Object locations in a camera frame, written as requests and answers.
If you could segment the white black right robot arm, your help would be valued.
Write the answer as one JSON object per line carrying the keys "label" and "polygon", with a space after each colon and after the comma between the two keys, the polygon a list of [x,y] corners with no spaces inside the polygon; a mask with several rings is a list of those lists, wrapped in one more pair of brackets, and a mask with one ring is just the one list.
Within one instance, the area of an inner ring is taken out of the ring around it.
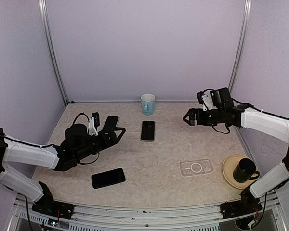
{"label": "white black right robot arm", "polygon": [[203,108],[188,110],[183,116],[183,121],[188,125],[214,128],[218,124],[225,124],[226,128],[236,126],[252,129],[275,137],[288,145],[286,156],[281,163],[249,186],[247,189],[249,195],[245,195],[237,202],[237,210],[246,214],[255,207],[255,198],[260,198],[289,180],[289,117],[265,112],[250,103],[240,103],[231,97],[227,87],[200,91],[197,93],[197,99]]}

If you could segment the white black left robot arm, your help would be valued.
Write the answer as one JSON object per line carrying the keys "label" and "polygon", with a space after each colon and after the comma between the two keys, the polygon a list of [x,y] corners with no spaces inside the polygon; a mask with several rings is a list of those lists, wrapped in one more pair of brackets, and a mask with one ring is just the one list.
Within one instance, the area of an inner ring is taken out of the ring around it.
{"label": "white black left robot arm", "polygon": [[65,130],[65,139],[60,145],[37,145],[16,140],[4,134],[0,128],[0,184],[38,202],[47,214],[53,214],[58,204],[48,187],[31,180],[10,166],[17,162],[40,166],[54,171],[68,171],[89,155],[99,154],[121,140],[125,128],[114,127],[96,131],[93,125],[75,123]]}

